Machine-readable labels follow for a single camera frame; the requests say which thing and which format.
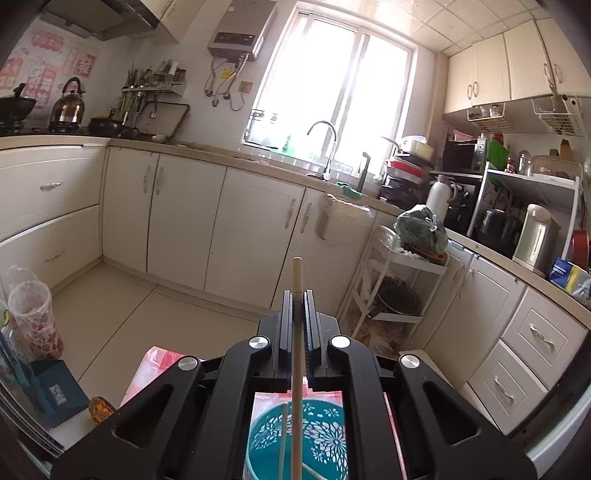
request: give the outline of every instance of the water heater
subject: water heater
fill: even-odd
[[[255,60],[276,6],[274,0],[233,0],[207,45],[209,53],[224,58],[248,53],[248,60]]]

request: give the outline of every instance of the black pot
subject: black pot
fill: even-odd
[[[123,122],[113,118],[116,110],[113,108],[109,116],[95,116],[90,119],[88,133],[93,137],[118,137],[123,131]]]
[[[21,122],[23,121],[37,101],[34,98],[21,97],[25,83],[16,87],[14,95],[0,98],[0,122]]]

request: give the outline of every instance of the wooden stick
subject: wooden stick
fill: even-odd
[[[283,480],[283,465],[285,464],[285,444],[287,442],[287,402],[283,402],[281,416],[281,443],[279,444],[279,471],[277,480]]]
[[[301,257],[293,263],[293,337],[291,340],[291,480],[301,480],[302,437],[302,377],[304,329],[302,324],[304,301],[304,274]]]

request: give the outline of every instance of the window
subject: window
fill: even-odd
[[[333,123],[339,133],[332,169],[359,176],[363,152],[379,173],[398,128],[411,50],[361,27],[299,12],[267,73],[246,140],[325,165]]]

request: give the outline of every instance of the drawer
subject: drawer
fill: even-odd
[[[100,257],[99,206],[69,213],[0,243],[0,273],[28,268],[53,287]]]
[[[100,201],[103,147],[17,148],[0,153],[0,240]]]
[[[548,393],[502,340],[468,383],[504,434],[525,420]]]
[[[587,329],[537,290],[528,288],[503,340],[547,388],[567,368]]]

